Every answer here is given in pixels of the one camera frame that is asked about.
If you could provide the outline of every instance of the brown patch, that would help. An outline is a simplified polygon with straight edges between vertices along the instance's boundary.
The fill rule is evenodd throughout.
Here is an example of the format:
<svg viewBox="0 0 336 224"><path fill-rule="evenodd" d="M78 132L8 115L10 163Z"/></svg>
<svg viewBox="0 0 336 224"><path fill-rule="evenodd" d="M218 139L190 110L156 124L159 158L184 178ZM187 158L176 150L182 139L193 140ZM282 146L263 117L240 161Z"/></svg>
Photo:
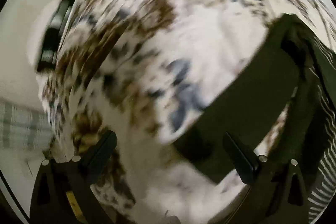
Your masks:
<svg viewBox="0 0 336 224"><path fill-rule="evenodd" d="M89 38L79 47L67 50L57 61L55 75L59 86L64 86L67 75L72 75L75 66L79 76L87 87L100 65L128 27L129 21L115 17L107 23L99 33L90 34Z"/></svg>
<svg viewBox="0 0 336 224"><path fill-rule="evenodd" d="M124 204L124 208L127 209L127 210L132 209L133 206L134 206L134 205L133 205L133 204L130 204L130 203L125 203L125 204Z"/></svg>
<svg viewBox="0 0 336 224"><path fill-rule="evenodd" d="M159 123L154 122L151 126L146 128L146 132L148 134L150 134L151 136L155 137L157 135L160 127L161 127L161 125Z"/></svg>
<svg viewBox="0 0 336 224"><path fill-rule="evenodd" d="M42 91L42 98L52 102L55 97L55 88L53 86L53 77L49 77Z"/></svg>
<svg viewBox="0 0 336 224"><path fill-rule="evenodd" d="M299 10L301 15L303 15L305 19L308 20L311 25L316 27L315 24L312 22L312 20L309 18L307 6L301 0L287 0L287 1L291 3L292 5L294 5Z"/></svg>
<svg viewBox="0 0 336 224"><path fill-rule="evenodd" d="M130 124L132 126L136 125L137 124L137 114L136 114L136 106L139 102L139 94L140 94L140 91L139 90L136 90L132 95L131 95L131 98L130 98L130 107L131 107L131 118L130 118Z"/></svg>
<svg viewBox="0 0 336 224"><path fill-rule="evenodd" d="M114 149L106 167L101 173L100 177L97 180L97 185L103 187L106 183L118 184L123 179L125 175L125 170L120 162L120 155L117 149ZM112 197L112 203L117 201L115 197Z"/></svg>
<svg viewBox="0 0 336 224"><path fill-rule="evenodd" d="M72 124L72 140L77 155L81 155L95 145L107 130L106 127L100 128L101 115L95 111L88 114L86 108L83 112L75 114Z"/></svg>
<svg viewBox="0 0 336 224"><path fill-rule="evenodd" d="M112 86L105 90L105 95L109 99L110 103L119 108L119 110L123 113L125 111L124 108L124 100L126 97L132 93L133 88L133 80L132 79L124 79L120 87Z"/></svg>
<svg viewBox="0 0 336 224"><path fill-rule="evenodd" d="M168 0L145 0L137 13L136 33L150 38L160 29L168 29L176 15Z"/></svg>

